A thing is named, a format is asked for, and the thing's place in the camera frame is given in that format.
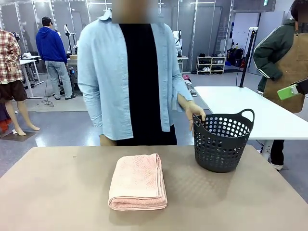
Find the man's left hand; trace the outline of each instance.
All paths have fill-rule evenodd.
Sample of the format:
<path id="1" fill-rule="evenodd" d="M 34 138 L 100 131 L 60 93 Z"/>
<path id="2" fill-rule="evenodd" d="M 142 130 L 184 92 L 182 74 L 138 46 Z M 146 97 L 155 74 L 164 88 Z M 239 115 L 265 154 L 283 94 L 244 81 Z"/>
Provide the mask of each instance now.
<path id="1" fill-rule="evenodd" d="M 185 108 L 185 114 L 189 120 L 189 131 L 193 130 L 193 114 L 201 116 L 202 121 L 205 121 L 205 111 L 194 102 L 189 102 L 188 106 Z"/>

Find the light blue button-up shirt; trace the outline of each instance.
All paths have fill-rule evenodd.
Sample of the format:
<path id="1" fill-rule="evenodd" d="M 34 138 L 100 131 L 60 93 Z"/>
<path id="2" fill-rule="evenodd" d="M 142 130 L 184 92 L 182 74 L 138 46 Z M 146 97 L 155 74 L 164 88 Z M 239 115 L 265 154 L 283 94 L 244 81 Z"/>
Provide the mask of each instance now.
<path id="1" fill-rule="evenodd" d="M 179 70 L 170 27 L 163 23 L 151 24 L 151 27 L 157 52 L 161 126 L 162 131 L 170 131 L 173 125 L 171 110 L 182 111 L 177 99 L 178 93 L 188 101 L 193 98 Z M 122 30 L 119 24 L 111 22 L 109 11 L 81 32 L 77 64 L 78 85 L 98 133 L 114 141 L 133 138 L 127 49 Z M 139 87 L 149 87 L 146 74 Z M 142 114 L 143 107 L 151 105 L 140 105 L 140 116 L 146 116 Z"/>

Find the floor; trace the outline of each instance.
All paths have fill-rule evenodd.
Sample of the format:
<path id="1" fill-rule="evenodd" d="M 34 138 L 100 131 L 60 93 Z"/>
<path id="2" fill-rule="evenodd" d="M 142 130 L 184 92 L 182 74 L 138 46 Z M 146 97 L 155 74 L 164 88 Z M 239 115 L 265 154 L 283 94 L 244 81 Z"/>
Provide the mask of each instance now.
<path id="1" fill-rule="evenodd" d="M 224 75 L 191 75 L 194 86 L 236 86 L 239 84 L 241 73 L 226 73 Z M 244 85 L 252 90 L 257 89 L 260 76 L 247 74 Z M 33 89 L 34 95 L 43 96 L 45 84 Z M 47 85 L 46 95 L 52 93 L 50 84 Z M 41 128 L 36 135 L 24 142 L 0 140 L 0 177 L 9 170 L 32 147 L 47 146 L 99 146 L 99 137 L 95 134 L 89 115 L 86 112 L 81 96 L 76 99 L 54 102 L 55 107 L 49 107 L 41 103 L 42 100 L 27 100 L 30 108 L 30 118 L 33 123 Z M 210 114 L 206 104 L 199 97 L 195 101 Z M 308 103 L 305 104 L 301 117 L 308 120 Z M 17 115 L 21 127 L 27 131 L 21 118 Z M 174 112 L 175 128 L 178 145 L 192 145 L 193 137 L 188 131 L 188 122 L 183 113 Z M 256 141 L 249 144 L 260 149 Z M 281 171 L 283 177 L 295 188 L 295 190 L 308 202 L 308 141 L 286 141 L 285 163 L 288 170 Z"/>

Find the perforated basket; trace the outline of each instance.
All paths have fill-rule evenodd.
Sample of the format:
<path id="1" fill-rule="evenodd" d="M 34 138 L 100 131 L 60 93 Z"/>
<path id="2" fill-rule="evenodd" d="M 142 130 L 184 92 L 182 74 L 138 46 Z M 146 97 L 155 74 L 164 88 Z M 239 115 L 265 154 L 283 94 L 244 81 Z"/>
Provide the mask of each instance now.
<path id="1" fill-rule="evenodd" d="M 253 121 L 243 112 L 253 114 Z M 254 126 L 255 113 L 245 109 L 237 114 L 207 115 L 205 122 L 193 115 L 194 150 L 197 163 L 213 172 L 230 172 L 240 162 Z"/>

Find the gray jeans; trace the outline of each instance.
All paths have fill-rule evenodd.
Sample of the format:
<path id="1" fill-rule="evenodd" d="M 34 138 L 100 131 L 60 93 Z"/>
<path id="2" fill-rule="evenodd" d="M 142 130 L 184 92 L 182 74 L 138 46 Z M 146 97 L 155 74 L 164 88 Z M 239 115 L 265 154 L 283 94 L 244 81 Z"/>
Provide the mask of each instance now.
<path id="1" fill-rule="evenodd" d="M 72 96 L 72 86 L 71 80 L 68 76 L 67 69 L 63 62 L 55 62 L 55 61 L 46 61 L 45 62 L 48 72 L 48 78 L 51 81 L 52 89 L 54 91 L 54 96 L 56 98 L 60 98 L 60 88 L 59 88 L 59 79 L 58 74 L 62 80 L 63 88 L 65 92 L 65 97 L 69 98 Z"/>

